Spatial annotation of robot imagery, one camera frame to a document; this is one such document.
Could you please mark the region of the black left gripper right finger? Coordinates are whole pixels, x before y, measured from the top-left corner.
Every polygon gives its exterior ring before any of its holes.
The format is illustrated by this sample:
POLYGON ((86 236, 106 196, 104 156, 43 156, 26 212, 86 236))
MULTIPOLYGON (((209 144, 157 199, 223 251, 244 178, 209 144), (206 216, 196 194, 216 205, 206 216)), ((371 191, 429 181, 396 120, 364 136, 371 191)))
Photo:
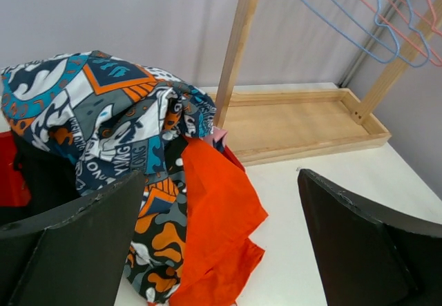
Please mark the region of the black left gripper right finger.
POLYGON ((441 225, 311 169, 298 189, 328 305, 440 305, 441 225))

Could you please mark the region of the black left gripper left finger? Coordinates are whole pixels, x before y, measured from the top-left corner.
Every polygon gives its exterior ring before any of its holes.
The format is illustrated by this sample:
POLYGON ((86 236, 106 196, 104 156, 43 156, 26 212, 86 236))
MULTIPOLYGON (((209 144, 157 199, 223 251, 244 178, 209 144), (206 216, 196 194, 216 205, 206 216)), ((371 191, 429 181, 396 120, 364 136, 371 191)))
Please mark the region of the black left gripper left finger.
POLYGON ((113 305, 144 190, 132 172, 1 227, 2 305, 113 305))

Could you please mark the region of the black shorts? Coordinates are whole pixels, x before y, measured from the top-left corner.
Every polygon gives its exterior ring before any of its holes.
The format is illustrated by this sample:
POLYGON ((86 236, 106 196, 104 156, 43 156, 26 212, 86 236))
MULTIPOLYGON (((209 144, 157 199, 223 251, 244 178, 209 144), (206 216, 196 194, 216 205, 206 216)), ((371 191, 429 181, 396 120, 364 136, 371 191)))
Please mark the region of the black shorts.
POLYGON ((72 162, 48 153, 12 133, 17 153, 12 167, 19 172, 30 191, 24 207, 1 207, 1 224, 10 224, 38 215, 79 198, 72 162))

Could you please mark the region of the orange grey camouflage shorts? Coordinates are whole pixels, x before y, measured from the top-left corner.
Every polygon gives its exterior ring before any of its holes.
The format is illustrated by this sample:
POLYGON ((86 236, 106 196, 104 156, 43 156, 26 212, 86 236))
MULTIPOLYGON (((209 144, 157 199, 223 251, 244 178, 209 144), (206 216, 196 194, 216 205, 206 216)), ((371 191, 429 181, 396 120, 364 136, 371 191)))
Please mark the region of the orange grey camouflage shorts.
POLYGON ((168 305, 180 286, 187 233, 187 196, 178 137, 165 146, 165 170, 146 177, 146 185, 123 277, 152 305, 168 305))

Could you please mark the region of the blue orange cartoon shorts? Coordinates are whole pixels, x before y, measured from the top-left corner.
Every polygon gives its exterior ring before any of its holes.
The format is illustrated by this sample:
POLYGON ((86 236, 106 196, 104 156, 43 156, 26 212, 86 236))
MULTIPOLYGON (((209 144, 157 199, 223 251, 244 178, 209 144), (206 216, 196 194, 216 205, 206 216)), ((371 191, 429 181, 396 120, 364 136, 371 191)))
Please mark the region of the blue orange cartoon shorts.
POLYGON ((166 180, 166 145, 213 132, 215 104, 204 91, 98 50, 9 66, 1 83, 10 128, 67 159, 81 195, 132 171, 147 185, 166 180))

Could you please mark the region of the pink patterned shorts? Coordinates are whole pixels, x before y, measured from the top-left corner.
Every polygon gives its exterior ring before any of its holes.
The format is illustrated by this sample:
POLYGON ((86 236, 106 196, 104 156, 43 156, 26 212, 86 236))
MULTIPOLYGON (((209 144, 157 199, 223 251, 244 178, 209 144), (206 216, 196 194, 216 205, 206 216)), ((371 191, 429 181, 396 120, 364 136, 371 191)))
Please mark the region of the pink patterned shorts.
POLYGON ((218 152, 223 153, 226 147, 227 133, 227 130, 214 126, 212 134, 203 137, 202 140, 218 152))

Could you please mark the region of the pink wire hanger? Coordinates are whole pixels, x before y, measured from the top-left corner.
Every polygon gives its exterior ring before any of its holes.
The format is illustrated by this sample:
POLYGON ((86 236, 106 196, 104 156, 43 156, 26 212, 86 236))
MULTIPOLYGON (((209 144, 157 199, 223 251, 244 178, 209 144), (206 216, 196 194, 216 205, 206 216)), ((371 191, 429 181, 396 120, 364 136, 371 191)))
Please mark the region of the pink wire hanger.
MULTIPOLYGON (((394 31, 391 26, 383 21, 384 19, 389 21, 389 23, 401 31, 406 38, 411 36, 408 26, 396 14, 392 7, 390 7, 386 0, 375 0, 374 2, 357 0, 357 2, 361 2, 363 6, 374 13, 374 27, 376 29, 373 33, 369 34, 372 37, 372 41, 381 42, 379 35, 381 28, 384 27, 386 30, 392 32, 392 39, 398 41, 392 49, 392 54, 395 57, 398 57, 413 68, 420 68, 426 64, 441 67, 441 53, 430 43, 431 39, 440 39, 441 37, 433 35, 430 40, 425 40, 424 42, 420 41, 419 37, 406 41, 394 31)), ((427 12, 425 0, 411 0, 411 3, 414 9, 422 15, 427 12)))
POLYGON ((396 14, 405 22, 410 29, 411 36, 406 38, 403 33, 397 30, 386 19, 383 21, 392 27, 404 40, 418 38, 424 42, 431 39, 433 35, 441 37, 441 0, 425 0, 427 12, 422 15, 414 9, 411 0, 386 0, 396 14))

